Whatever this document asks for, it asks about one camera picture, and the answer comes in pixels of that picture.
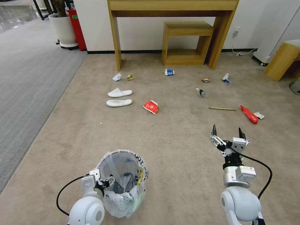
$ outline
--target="power outlet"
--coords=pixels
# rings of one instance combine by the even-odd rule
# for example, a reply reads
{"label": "power outlet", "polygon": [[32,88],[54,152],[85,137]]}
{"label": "power outlet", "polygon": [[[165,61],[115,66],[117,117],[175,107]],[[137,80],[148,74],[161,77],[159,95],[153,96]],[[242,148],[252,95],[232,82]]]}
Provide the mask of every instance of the power outlet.
{"label": "power outlet", "polygon": [[241,27],[235,27],[234,32],[232,34],[232,37],[235,38],[238,35],[238,32],[240,30]]}

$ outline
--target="potted plant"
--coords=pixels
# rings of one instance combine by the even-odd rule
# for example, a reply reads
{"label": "potted plant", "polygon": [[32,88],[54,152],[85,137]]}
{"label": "potted plant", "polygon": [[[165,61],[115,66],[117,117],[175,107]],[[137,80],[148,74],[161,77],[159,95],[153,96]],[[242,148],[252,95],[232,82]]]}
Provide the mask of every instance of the potted plant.
{"label": "potted plant", "polygon": [[76,36],[69,15],[66,14],[65,0],[52,0],[57,13],[49,16],[61,47],[71,48],[77,46]]}

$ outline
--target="power cord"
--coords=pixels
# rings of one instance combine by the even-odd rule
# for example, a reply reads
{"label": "power cord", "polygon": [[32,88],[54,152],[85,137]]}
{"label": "power cord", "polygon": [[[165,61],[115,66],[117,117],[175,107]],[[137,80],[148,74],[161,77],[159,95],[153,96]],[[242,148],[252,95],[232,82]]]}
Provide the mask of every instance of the power cord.
{"label": "power cord", "polygon": [[262,196],[263,192],[267,189],[267,187],[269,186],[269,184],[270,184],[270,182],[271,182],[271,180],[272,180],[273,172],[272,172],[271,168],[268,167],[268,165],[264,164],[263,162],[261,162],[261,161],[259,161],[259,160],[257,160],[257,159],[251,158],[251,157],[249,157],[249,156],[246,156],[246,155],[244,155],[244,154],[242,154],[242,153],[237,152],[237,151],[234,150],[231,146],[228,146],[228,147],[229,147],[232,151],[234,151],[235,153],[237,153],[238,155],[240,155],[240,156],[242,156],[242,157],[245,157],[245,158],[248,158],[248,159],[250,159],[250,160],[252,160],[252,161],[255,161],[255,162],[257,162],[257,163],[263,165],[264,167],[266,167],[266,168],[269,170],[269,173],[270,173],[269,179],[268,179],[266,185],[265,185],[265,186],[263,187],[263,189],[260,191],[259,195],[257,196],[257,198],[260,199],[260,197]]}
{"label": "power cord", "polygon": [[67,216],[69,216],[69,214],[68,214],[66,211],[64,211],[62,208],[60,208],[60,206],[59,206],[59,204],[58,204],[59,196],[60,196],[60,194],[62,193],[62,191],[63,191],[67,186],[69,186],[69,185],[70,185],[71,183],[73,183],[74,181],[79,180],[79,179],[81,179],[81,178],[83,178],[83,177],[85,177],[85,176],[78,177],[78,178],[76,178],[76,179],[70,181],[69,183],[67,183],[67,184],[59,191],[59,193],[58,193],[58,195],[57,195],[57,197],[56,197],[56,206],[57,206],[57,208],[58,208],[63,214],[66,214]]}
{"label": "power cord", "polygon": [[236,57],[239,57],[239,56],[241,56],[241,55],[246,55],[246,54],[249,54],[250,52],[253,52],[254,50],[257,50],[257,48],[254,48],[254,49],[252,49],[251,51],[246,52],[246,53],[235,52],[235,51],[233,50],[233,45],[234,45],[234,40],[233,40],[233,43],[232,43],[231,50],[232,50],[233,53],[235,53],[235,56],[236,56]]}

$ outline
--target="wooden stool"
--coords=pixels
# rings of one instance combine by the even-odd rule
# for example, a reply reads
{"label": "wooden stool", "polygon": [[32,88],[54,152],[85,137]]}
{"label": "wooden stool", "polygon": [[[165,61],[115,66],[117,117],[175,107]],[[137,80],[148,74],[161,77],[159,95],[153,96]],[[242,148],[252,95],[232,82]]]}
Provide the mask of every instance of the wooden stool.
{"label": "wooden stool", "polygon": [[283,42],[264,74],[279,81],[288,69],[296,78],[300,77],[300,39]]}
{"label": "wooden stool", "polygon": [[[204,21],[165,22],[162,39],[164,65],[203,65],[213,27]],[[196,50],[168,50],[169,36],[199,36]]]}

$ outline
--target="plastic garbage bag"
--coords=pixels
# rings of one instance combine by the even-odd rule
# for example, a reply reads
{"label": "plastic garbage bag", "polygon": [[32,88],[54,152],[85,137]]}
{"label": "plastic garbage bag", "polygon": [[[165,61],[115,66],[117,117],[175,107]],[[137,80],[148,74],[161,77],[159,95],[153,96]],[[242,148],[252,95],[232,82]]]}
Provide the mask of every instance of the plastic garbage bag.
{"label": "plastic garbage bag", "polygon": [[115,217],[130,217],[142,203],[148,178],[144,160],[129,150],[108,152],[97,165],[101,179],[111,174],[115,182],[104,190],[103,204]]}

